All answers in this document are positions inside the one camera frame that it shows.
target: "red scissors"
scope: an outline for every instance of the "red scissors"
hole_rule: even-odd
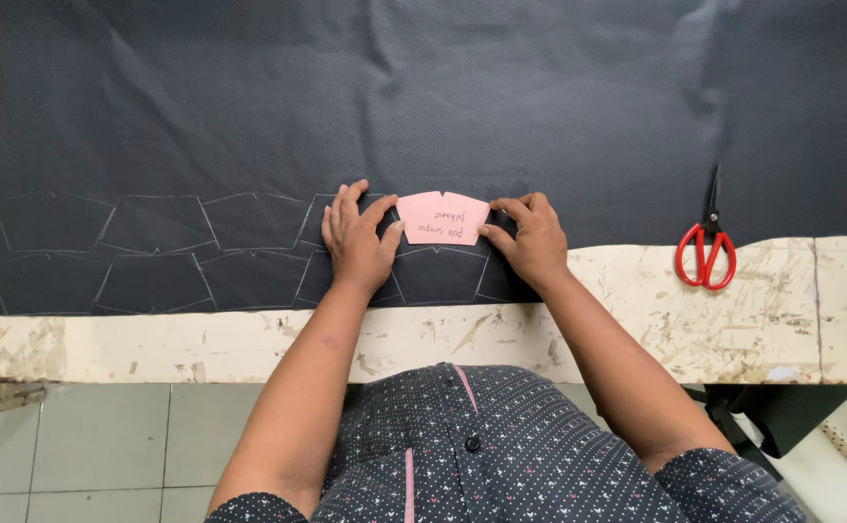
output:
[[[720,211],[717,210],[717,193],[719,192],[720,164],[714,167],[713,184],[710,186],[710,198],[707,212],[704,213],[704,222],[692,225],[688,232],[682,236],[682,241],[678,242],[678,248],[675,249],[675,274],[678,275],[678,278],[692,287],[700,286],[711,291],[719,291],[726,287],[726,284],[733,279],[733,273],[737,270],[737,254],[733,251],[733,242],[730,241],[730,236],[727,236],[726,232],[721,231],[720,224],[717,222],[720,219]],[[713,234],[714,237],[707,263],[704,262],[705,232]],[[695,257],[697,259],[697,276],[695,276],[695,279],[689,278],[685,274],[685,268],[682,267],[682,252],[692,238],[695,239]],[[726,275],[719,283],[713,284],[710,282],[710,270],[713,269],[714,261],[717,260],[717,253],[720,252],[721,246],[726,251]]]

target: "pink paper pattern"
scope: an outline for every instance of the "pink paper pattern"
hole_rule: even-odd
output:
[[[397,213],[405,221],[404,233],[411,244],[475,245],[478,227],[485,224],[487,202],[439,191],[404,196]]]

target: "shirt button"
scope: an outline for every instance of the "shirt button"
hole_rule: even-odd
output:
[[[481,448],[481,440],[478,439],[477,435],[473,435],[465,440],[465,449],[469,452],[475,452],[479,448]]]

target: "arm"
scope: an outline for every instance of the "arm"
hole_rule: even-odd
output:
[[[517,221],[516,240],[496,225],[479,232],[542,297],[598,412],[647,470],[654,473],[692,448],[733,452],[673,377],[569,272],[566,235],[546,196],[500,198],[491,202],[491,208]]]
[[[291,344],[256,401],[213,493],[208,514],[248,492],[270,492],[309,517],[320,500],[359,327],[372,294],[391,272],[404,222],[379,242],[375,226],[397,196],[359,216],[369,183],[339,188],[323,216],[333,285]]]

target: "dark polka dot shirt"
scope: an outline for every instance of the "dark polka dot shirt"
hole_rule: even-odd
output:
[[[311,521],[791,522],[776,481],[722,450],[689,450],[655,476],[546,379],[506,366],[440,364],[349,394]],[[301,523],[270,492],[208,523]]]

